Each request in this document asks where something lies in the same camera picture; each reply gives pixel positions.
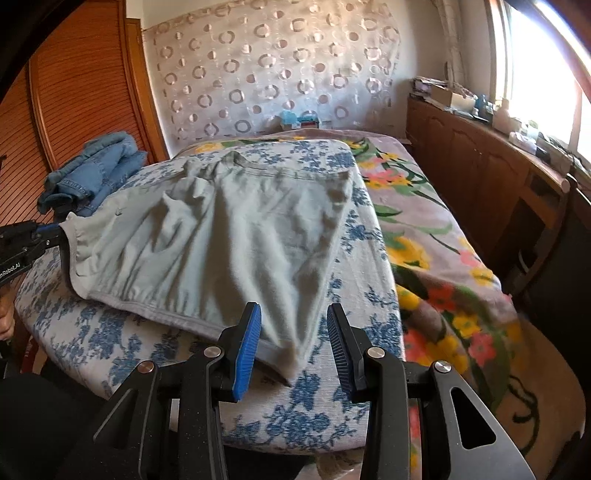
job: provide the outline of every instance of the patterned curtain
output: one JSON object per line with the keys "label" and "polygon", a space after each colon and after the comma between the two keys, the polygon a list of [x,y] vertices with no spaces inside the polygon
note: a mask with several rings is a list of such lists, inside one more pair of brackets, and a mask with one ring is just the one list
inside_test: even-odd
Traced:
{"label": "patterned curtain", "polygon": [[400,33],[387,3],[238,0],[155,25],[145,40],[172,154],[276,132],[283,111],[388,132]]}

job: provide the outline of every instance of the cardboard box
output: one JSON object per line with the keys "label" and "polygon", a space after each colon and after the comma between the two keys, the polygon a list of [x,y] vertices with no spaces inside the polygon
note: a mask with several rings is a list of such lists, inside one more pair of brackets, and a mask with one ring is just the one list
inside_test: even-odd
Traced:
{"label": "cardboard box", "polygon": [[431,86],[431,98],[438,101],[442,105],[461,110],[462,112],[472,113],[476,105],[476,99],[471,97],[463,97],[451,90],[442,88],[437,85]]}

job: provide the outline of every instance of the light gray t-shirt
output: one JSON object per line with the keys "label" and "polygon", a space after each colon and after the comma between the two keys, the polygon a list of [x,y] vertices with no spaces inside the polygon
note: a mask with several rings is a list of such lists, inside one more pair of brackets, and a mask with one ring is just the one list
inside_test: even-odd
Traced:
{"label": "light gray t-shirt", "polygon": [[61,224],[76,293],[209,340],[247,302],[262,309],[256,357],[293,380],[309,358],[352,172],[247,161],[235,151],[120,190]]}

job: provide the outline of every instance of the metal screw head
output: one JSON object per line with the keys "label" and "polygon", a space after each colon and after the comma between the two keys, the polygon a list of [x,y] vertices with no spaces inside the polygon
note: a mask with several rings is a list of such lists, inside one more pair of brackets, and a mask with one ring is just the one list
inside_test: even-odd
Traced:
{"label": "metal screw head", "polygon": [[149,374],[154,369],[154,362],[152,360],[144,360],[138,365],[138,372],[141,374]]}
{"label": "metal screw head", "polygon": [[218,346],[208,346],[204,351],[203,355],[207,358],[216,358],[222,354],[222,349]]}
{"label": "metal screw head", "polygon": [[371,348],[368,348],[368,355],[371,358],[384,358],[386,352],[384,352],[384,350],[378,346],[373,346]]}
{"label": "metal screw head", "polygon": [[442,374],[448,374],[452,371],[452,366],[445,360],[437,360],[435,362],[435,370]]}

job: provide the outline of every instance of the white wall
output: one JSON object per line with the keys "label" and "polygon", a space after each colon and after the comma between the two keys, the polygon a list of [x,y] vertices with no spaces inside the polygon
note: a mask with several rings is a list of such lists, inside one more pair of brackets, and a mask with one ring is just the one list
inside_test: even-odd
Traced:
{"label": "white wall", "polygon": [[[217,3],[215,0],[143,0],[143,27],[150,28]],[[387,4],[400,30],[401,49],[400,61],[394,74],[393,115],[392,118],[385,119],[387,128],[384,132],[404,137],[407,98],[411,92],[411,82],[408,80],[416,75],[443,78],[445,40],[437,8],[431,0],[387,0]]]}
{"label": "white wall", "polygon": [[477,95],[491,94],[491,38],[485,2],[459,0],[464,36],[462,57],[466,69],[465,87]]}
{"label": "white wall", "polygon": [[143,0],[126,0],[125,10],[127,18],[139,18],[142,27],[145,27]]}

